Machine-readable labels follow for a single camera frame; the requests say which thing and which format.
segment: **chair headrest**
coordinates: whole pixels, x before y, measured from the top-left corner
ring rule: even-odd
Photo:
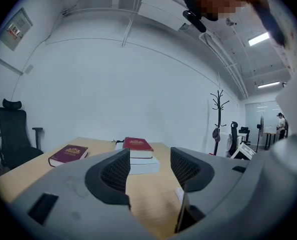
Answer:
[[[232,123],[230,124],[231,128],[237,128],[239,125],[237,122],[232,121]]]
[[[9,110],[19,110],[22,107],[22,102],[16,101],[8,101],[6,99],[3,99],[3,107]]]

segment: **black office chair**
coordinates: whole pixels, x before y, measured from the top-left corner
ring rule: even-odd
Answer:
[[[230,146],[230,149],[228,151],[228,153],[233,156],[233,154],[235,153],[235,151],[237,150],[237,142],[238,142],[238,123],[232,121],[232,123],[230,124],[230,129],[232,132],[232,146]]]
[[[20,110],[21,107],[20,101],[6,99],[0,107],[0,159],[1,164],[11,170],[43,154],[39,150],[39,132],[43,128],[32,128],[35,130],[36,148],[32,147],[27,135],[27,113]]]
[[[251,145],[251,142],[249,141],[249,136],[250,136],[250,130],[248,127],[241,127],[240,130],[238,130],[240,134],[246,134],[245,140],[242,141],[245,145]]]

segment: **coat rack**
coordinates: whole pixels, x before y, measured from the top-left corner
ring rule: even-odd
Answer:
[[[216,128],[215,128],[215,130],[213,132],[213,138],[215,139],[215,148],[214,148],[214,155],[215,156],[217,155],[219,141],[221,140],[221,138],[220,138],[220,126],[222,126],[222,127],[226,126],[226,124],[221,125],[221,111],[223,110],[223,105],[229,102],[229,100],[228,100],[227,102],[225,102],[225,103],[223,103],[221,105],[221,100],[220,99],[223,96],[222,92],[223,92],[223,90],[221,92],[219,92],[219,90],[217,90],[217,96],[215,94],[210,93],[211,95],[215,96],[216,99],[217,99],[217,101],[215,99],[213,99],[213,101],[215,102],[215,106],[217,108],[212,108],[212,109],[213,110],[218,110],[218,121],[217,121],[217,124],[215,124]]]

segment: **electrical panel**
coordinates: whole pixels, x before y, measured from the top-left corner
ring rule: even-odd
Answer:
[[[12,51],[33,26],[24,9],[20,9],[0,32],[0,40]]]

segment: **wooden desk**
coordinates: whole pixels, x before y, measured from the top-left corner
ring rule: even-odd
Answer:
[[[275,137],[276,135],[280,135],[279,133],[269,133],[269,132],[265,132],[266,134],[266,142],[265,142],[265,150],[268,150],[270,148],[270,145],[271,145],[271,138],[272,138],[272,135],[274,135],[274,139],[273,139],[273,144],[275,143]]]
[[[22,191],[52,170],[48,158],[67,144],[88,147],[88,156],[115,150],[115,143],[105,140],[76,138],[55,150],[0,176],[0,196],[12,202]],[[131,212],[135,218],[153,235],[164,239],[174,235],[175,225],[181,209],[175,189],[180,187],[170,162],[170,149],[162,143],[150,143],[154,156],[160,162],[158,173],[129,175],[126,194],[129,196]]]

